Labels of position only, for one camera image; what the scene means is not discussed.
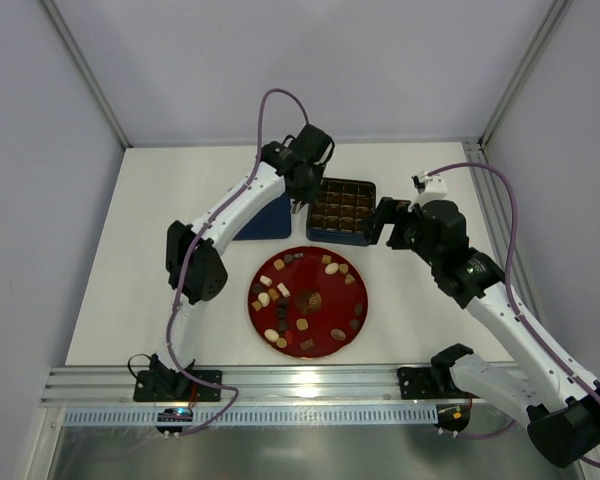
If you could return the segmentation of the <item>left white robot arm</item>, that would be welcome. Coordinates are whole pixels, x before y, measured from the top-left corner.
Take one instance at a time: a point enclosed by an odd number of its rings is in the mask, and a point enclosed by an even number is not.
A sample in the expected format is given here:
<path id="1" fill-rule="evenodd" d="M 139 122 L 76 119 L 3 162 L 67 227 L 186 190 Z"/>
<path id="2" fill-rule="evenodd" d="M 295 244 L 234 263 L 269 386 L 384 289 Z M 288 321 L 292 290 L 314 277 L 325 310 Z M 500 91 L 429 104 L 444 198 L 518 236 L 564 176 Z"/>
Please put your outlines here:
<path id="1" fill-rule="evenodd" d="M 206 214 L 190 224 L 173 222 L 167 229 L 166 270 L 175 295 L 167 321 L 165 346 L 168 367 L 154 353 L 149 365 L 134 375 L 136 402 L 184 402 L 194 393 L 217 402 L 229 390 L 210 376 L 194 375 L 192 365 L 182 366 L 173 347 L 176 318 L 188 305 L 214 299 L 228 281 L 222 261 L 227 246 L 264 207 L 286 195 L 295 203 L 317 199 L 334 140 L 314 125 L 306 124 L 296 136 L 258 148 L 251 172 Z"/>

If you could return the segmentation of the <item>white rectangular chocolate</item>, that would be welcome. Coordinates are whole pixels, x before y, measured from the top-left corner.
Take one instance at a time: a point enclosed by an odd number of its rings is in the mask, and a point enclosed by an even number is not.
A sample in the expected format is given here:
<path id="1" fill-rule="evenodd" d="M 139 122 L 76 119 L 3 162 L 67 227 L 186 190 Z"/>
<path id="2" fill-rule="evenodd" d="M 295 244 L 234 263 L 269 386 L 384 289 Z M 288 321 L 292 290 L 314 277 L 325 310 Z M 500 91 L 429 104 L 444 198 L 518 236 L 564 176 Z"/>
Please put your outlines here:
<path id="1" fill-rule="evenodd" d="M 279 283 L 277 285 L 277 289 L 284 298 L 288 298 L 290 296 L 290 291 L 287 289 L 287 287 L 283 283 Z"/>

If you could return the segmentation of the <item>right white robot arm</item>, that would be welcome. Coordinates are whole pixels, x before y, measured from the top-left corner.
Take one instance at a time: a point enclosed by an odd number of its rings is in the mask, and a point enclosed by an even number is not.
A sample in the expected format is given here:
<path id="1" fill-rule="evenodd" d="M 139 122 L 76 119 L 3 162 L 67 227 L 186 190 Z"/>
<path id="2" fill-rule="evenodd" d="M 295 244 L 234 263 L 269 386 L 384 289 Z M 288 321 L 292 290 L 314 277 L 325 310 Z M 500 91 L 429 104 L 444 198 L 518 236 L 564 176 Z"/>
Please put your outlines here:
<path id="1" fill-rule="evenodd" d="M 485 326 L 517 363 L 519 379 L 456 344 L 431 360 L 444 388 L 474 394 L 518 422 L 539 453 L 565 468 L 600 445 L 600 380 L 568 354 L 530 313 L 505 274 L 471 247 L 466 219 L 455 203 L 423 207 L 384 197 L 361 221 L 368 244 L 393 230 L 387 246 L 410 250 L 431 269 L 438 288 Z"/>

